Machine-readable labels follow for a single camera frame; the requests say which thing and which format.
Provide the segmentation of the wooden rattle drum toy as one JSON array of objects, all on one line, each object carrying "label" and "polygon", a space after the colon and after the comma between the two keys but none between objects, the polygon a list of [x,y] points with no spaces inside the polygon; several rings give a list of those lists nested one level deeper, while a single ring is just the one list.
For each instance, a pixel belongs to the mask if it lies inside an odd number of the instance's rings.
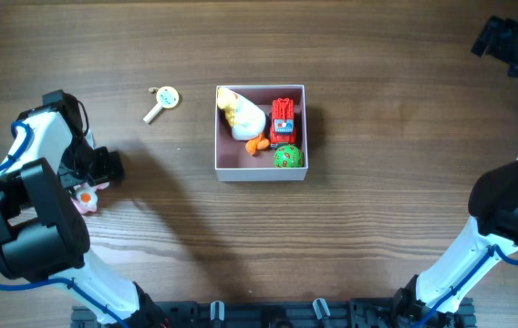
[{"label": "wooden rattle drum toy", "polygon": [[181,96],[174,87],[149,87],[148,91],[155,96],[156,104],[143,118],[147,124],[150,124],[164,109],[176,108],[181,101]]}]

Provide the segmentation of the red toy fire truck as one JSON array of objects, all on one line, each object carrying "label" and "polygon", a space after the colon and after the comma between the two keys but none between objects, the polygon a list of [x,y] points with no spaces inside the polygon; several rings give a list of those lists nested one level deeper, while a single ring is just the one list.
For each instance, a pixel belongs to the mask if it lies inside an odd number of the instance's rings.
[{"label": "red toy fire truck", "polygon": [[273,101],[269,140],[274,149],[296,143],[294,106],[294,100],[291,98],[278,98]]}]

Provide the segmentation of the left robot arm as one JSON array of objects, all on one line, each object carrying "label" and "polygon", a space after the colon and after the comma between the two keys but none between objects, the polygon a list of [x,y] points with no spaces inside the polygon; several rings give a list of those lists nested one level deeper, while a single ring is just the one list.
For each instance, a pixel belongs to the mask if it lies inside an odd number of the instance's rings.
[{"label": "left robot arm", "polygon": [[[116,151],[93,144],[84,105],[59,89],[20,113],[0,164],[0,272],[16,292],[55,286],[108,327],[168,327],[167,314],[136,282],[90,247],[82,216],[95,190],[124,178]],[[90,193],[83,200],[82,192]]]}]

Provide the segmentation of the pink plush chick toy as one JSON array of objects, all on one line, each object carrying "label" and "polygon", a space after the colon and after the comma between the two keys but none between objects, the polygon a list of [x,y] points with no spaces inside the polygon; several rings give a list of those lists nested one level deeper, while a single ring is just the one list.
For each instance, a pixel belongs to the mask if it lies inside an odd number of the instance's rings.
[{"label": "pink plush chick toy", "polygon": [[83,183],[74,188],[71,200],[80,214],[95,212],[98,209],[98,190],[104,190],[109,186],[108,182],[89,186]]}]

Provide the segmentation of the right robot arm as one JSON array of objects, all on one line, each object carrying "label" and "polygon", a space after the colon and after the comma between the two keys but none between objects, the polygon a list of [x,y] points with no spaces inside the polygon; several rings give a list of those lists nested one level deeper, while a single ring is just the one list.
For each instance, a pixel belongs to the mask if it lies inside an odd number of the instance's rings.
[{"label": "right robot arm", "polygon": [[[471,49],[493,56],[518,77],[518,22],[491,17]],[[455,327],[464,296],[498,262],[518,266],[518,158],[483,174],[468,203],[470,217],[443,255],[399,289],[390,307],[394,326]]]}]

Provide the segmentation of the white plush duck toy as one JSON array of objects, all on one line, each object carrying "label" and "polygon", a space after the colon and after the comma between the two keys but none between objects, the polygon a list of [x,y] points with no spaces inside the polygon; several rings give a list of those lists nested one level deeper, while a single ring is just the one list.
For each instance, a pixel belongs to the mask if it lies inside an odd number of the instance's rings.
[{"label": "white plush duck toy", "polygon": [[258,151],[270,147],[264,132],[266,114],[255,103],[230,88],[219,87],[216,104],[231,127],[232,137],[245,141],[245,150],[249,155],[255,156]]}]

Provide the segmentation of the green patterned ball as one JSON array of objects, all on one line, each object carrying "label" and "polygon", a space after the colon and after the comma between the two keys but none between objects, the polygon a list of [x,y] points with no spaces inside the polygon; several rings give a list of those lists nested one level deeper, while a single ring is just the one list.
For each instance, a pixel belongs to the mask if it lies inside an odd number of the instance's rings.
[{"label": "green patterned ball", "polygon": [[283,145],[274,153],[274,166],[276,168],[293,169],[302,168],[304,165],[304,152],[296,145]]}]

